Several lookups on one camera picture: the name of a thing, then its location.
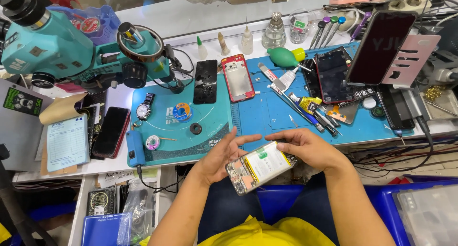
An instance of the black rubber ring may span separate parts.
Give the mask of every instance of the black rubber ring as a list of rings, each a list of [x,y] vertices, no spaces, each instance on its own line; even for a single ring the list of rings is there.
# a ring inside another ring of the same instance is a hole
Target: black rubber ring
[[[202,132],[202,126],[198,123],[193,123],[191,126],[189,126],[189,130],[192,132],[192,134],[199,135]]]

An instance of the solder wire spool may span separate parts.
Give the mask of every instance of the solder wire spool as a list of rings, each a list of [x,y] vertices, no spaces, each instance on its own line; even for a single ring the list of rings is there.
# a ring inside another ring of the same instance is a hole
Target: solder wire spool
[[[146,139],[146,148],[149,150],[156,150],[161,144],[161,139],[156,135],[151,135]]]
[[[172,113],[180,123],[187,123],[192,119],[192,108],[186,103],[177,104]]]

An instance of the watch face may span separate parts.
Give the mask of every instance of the watch face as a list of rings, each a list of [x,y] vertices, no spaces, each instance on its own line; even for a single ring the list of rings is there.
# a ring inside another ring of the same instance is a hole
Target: watch face
[[[137,116],[138,117],[146,117],[148,114],[148,107],[146,105],[140,105],[137,107]]]

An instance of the magnetic project mat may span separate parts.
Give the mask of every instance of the magnetic project mat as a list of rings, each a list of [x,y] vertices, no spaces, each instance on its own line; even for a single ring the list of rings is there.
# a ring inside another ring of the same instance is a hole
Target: magnetic project mat
[[[147,85],[134,90],[131,108],[132,123],[138,120],[135,111],[144,102],[146,93],[156,94],[148,120],[143,121],[140,127],[134,128],[141,132],[146,166],[200,159],[229,133],[232,128],[229,93],[224,75],[217,76],[216,103],[212,104],[193,103],[194,82],[186,86],[180,94],[173,94],[169,89],[157,85]],[[182,102],[189,104],[192,109],[192,118],[186,123],[180,123],[172,114],[175,105]],[[202,126],[199,135],[194,135],[189,130],[189,126],[193,123]],[[151,151],[145,146],[146,139],[151,135],[177,141],[160,140],[159,147]]]
[[[329,46],[325,49],[306,50],[307,59],[314,57],[315,54],[323,54],[340,46],[344,46],[349,55],[354,57],[359,42]],[[265,136],[282,130],[295,129],[296,126],[289,119],[290,114],[297,123],[298,128],[308,128],[332,145],[398,138],[398,136],[394,135],[389,129],[390,126],[385,117],[376,119],[370,115],[369,110],[364,109],[361,105],[358,107],[352,124],[348,125],[339,121],[341,127],[337,129],[343,136],[337,135],[332,137],[327,131],[323,133],[319,132],[315,126],[312,126],[311,123],[305,120],[278,97],[271,88],[267,87],[267,85],[271,85],[272,82],[257,67],[260,62],[265,64],[277,77],[282,76],[287,70],[293,69],[276,67],[269,56],[246,60],[253,87],[255,91],[260,91],[260,95],[256,95],[250,100],[231,104],[232,120],[233,124],[237,127],[238,136],[256,133]],[[305,85],[306,83],[302,76],[302,72],[297,71],[296,79],[285,94],[288,95],[289,92],[294,92],[298,97],[308,96],[308,93],[304,89]],[[404,136],[413,134],[412,130],[403,132]],[[267,141],[262,138],[257,142],[244,144],[243,149],[252,151],[266,143]]]

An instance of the metal watch strap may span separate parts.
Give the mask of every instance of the metal watch strap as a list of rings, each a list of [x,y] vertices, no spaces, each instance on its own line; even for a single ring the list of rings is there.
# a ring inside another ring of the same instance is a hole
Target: metal watch strap
[[[156,94],[146,93],[146,98],[143,104],[148,104],[149,106],[151,106],[152,101],[154,100],[154,97],[156,97]]]

